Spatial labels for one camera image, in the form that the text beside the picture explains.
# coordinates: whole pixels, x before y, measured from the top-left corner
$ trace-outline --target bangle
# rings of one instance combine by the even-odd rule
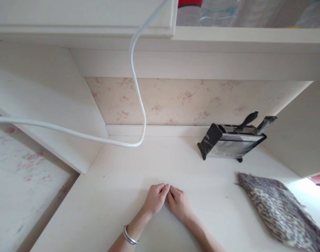
[[[132,245],[136,245],[139,243],[139,241],[136,241],[134,239],[132,239],[129,234],[127,233],[127,226],[124,226],[124,231],[123,231],[123,234],[124,234],[124,237],[125,237],[125,240],[128,241],[130,244]]]

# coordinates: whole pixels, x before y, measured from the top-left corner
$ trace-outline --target red object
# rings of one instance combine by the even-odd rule
[[[178,7],[183,7],[183,6],[191,6],[191,5],[195,5],[195,6],[202,6],[202,2],[203,0],[178,0]]]

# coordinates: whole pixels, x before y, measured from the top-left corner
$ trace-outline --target leopard print fabric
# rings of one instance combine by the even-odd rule
[[[238,181],[277,241],[320,252],[320,227],[284,184],[245,173]]]

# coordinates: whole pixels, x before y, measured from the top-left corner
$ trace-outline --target white cable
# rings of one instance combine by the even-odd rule
[[[136,79],[135,70],[134,70],[134,64],[133,64],[134,46],[135,46],[135,43],[138,40],[139,36],[141,35],[141,33],[144,31],[144,29],[146,29],[151,24],[151,22],[153,22],[154,19],[157,18],[157,16],[160,14],[160,12],[166,7],[168,2],[169,2],[169,0],[163,0],[163,2],[155,9],[155,11],[152,13],[152,15],[145,21],[145,23],[139,27],[139,29],[134,34],[134,36],[133,36],[133,38],[131,40],[130,47],[129,47],[129,56],[130,56],[130,63],[131,63],[132,73],[133,73],[133,80],[134,80],[134,84],[135,84],[135,90],[136,90],[136,93],[138,95],[140,107],[141,107],[141,110],[142,110],[142,116],[143,116],[142,134],[141,134],[140,139],[139,139],[138,142],[136,142],[136,143],[119,142],[119,141],[110,140],[110,139],[107,139],[107,138],[101,138],[101,137],[97,137],[97,136],[91,136],[91,135],[83,134],[83,133],[80,133],[80,132],[77,132],[77,131],[73,131],[73,130],[68,129],[68,128],[64,128],[64,127],[61,127],[61,126],[58,126],[58,125],[55,125],[55,124],[48,123],[48,122],[35,121],[35,120],[30,120],[30,119],[22,119],[22,118],[12,118],[12,117],[2,117],[2,116],[0,116],[0,123],[27,124],[27,125],[40,126],[40,127],[43,127],[43,128],[48,128],[48,129],[60,131],[60,132],[63,132],[63,133],[69,134],[69,135],[73,135],[75,137],[84,138],[84,139],[97,141],[97,142],[102,142],[102,143],[105,143],[105,144],[122,146],[122,147],[137,147],[137,146],[139,146],[142,143],[143,138],[145,136],[146,123],[147,122],[146,122],[146,113],[145,113],[145,109],[144,109],[143,104],[142,104],[142,99],[141,99],[141,95],[140,95],[140,91],[139,91],[138,81]]]

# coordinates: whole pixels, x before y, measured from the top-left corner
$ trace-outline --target white countertop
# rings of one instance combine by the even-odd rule
[[[139,137],[111,137],[136,142]],[[227,251],[298,251],[275,241],[236,172],[278,179],[320,225],[320,190],[299,178],[267,149],[257,147],[242,163],[203,161],[201,138],[146,136],[137,148],[104,145],[80,175],[31,252],[107,251],[142,206],[150,185],[170,183],[187,192],[190,204]],[[136,251],[200,251],[165,205],[143,232]]]

